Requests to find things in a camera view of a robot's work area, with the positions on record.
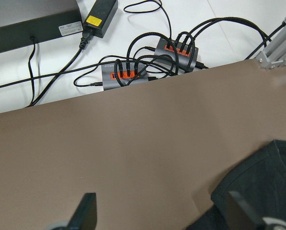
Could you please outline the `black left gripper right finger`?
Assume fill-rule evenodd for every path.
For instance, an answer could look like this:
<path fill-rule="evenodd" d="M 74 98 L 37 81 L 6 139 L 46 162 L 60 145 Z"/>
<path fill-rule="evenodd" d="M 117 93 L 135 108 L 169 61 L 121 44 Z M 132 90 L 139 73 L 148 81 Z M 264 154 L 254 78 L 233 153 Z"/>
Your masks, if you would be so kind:
<path fill-rule="evenodd" d="M 239 192 L 230 191 L 228 227 L 230 230 L 264 230 L 266 224 Z"/>

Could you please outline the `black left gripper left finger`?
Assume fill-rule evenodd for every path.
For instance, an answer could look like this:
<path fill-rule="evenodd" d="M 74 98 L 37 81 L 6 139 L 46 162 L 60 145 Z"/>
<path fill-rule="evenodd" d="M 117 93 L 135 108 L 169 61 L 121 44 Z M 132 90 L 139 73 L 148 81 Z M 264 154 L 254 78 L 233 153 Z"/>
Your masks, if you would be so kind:
<path fill-rule="evenodd" d="M 96 229 L 96 193 L 85 193 L 66 227 L 67 230 Z"/>

